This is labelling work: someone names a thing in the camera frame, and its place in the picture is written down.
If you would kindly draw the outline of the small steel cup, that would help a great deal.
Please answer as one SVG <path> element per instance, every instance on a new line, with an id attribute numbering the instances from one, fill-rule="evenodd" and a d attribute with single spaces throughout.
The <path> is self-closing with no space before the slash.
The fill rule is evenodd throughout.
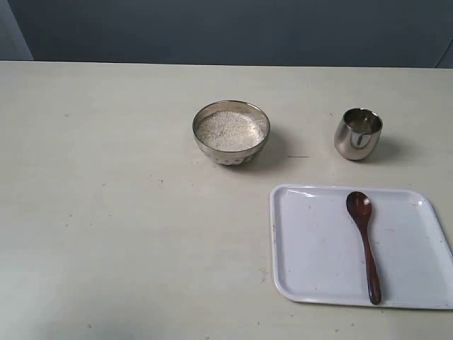
<path id="1" fill-rule="evenodd" d="M 382 119 L 366 108 L 351 108 L 340 120 L 334 146 L 345 159 L 361 161 L 373 153 L 382 133 Z"/>

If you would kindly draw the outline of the steel bowl of rice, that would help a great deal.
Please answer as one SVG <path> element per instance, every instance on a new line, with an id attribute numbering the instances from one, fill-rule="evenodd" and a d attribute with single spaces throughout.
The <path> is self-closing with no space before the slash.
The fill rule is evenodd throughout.
<path id="1" fill-rule="evenodd" d="M 224 166 L 250 161 L 268 141 L 271 124 L 259 107 L 224 100 L 201 108 L 193 118 L 192 131 L 200 151 Z"/>

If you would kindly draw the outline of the dark red wooden spoon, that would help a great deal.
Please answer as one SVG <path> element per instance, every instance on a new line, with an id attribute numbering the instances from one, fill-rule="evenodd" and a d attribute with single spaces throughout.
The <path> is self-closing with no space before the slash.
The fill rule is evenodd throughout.
<path id="1" fill-rule="evenodd" d="M 362 192 L 353 191 L 346 198 L 346 208 L 352 220 L 356 224 L 365 254 L 365 267 L 367 277 L 367 289 L 369 301 L 373 305 L 379 305 L 382 301 L 382 292 L 379 280 L 379 274 L 374 262 L 372 248 L 368 237 L 368 225 L 372 217 L 371 200 Z"/>

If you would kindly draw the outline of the white plastic tray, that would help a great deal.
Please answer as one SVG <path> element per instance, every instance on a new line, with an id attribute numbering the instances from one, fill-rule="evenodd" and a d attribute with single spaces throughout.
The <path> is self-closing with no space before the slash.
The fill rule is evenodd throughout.
<path id="1" fill-rule="evenodd" d="M 362 238 L 346 208 L 351 188 L 283 184 L 270 195 L 273 277 L 295 302 L 370 307 Z M 381 306 L 452 308 L 452 252 L 430 201 L 364 188 Z"/>

